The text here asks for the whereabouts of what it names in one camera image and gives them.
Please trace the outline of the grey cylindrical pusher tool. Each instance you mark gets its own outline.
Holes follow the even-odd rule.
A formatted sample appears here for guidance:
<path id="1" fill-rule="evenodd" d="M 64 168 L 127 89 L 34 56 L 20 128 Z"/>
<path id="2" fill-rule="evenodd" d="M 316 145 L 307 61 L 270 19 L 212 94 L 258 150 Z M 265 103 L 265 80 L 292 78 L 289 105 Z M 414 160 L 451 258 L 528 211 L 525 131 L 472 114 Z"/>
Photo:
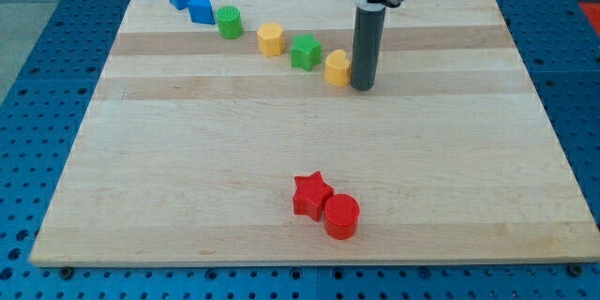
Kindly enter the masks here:
<path id="1" fill-rule="evenodd" d="M 384 8 L 356 10 L 351 64 L 351 86 L 355 90 L 370 90 L 375 83 L 384 18 Z"/>

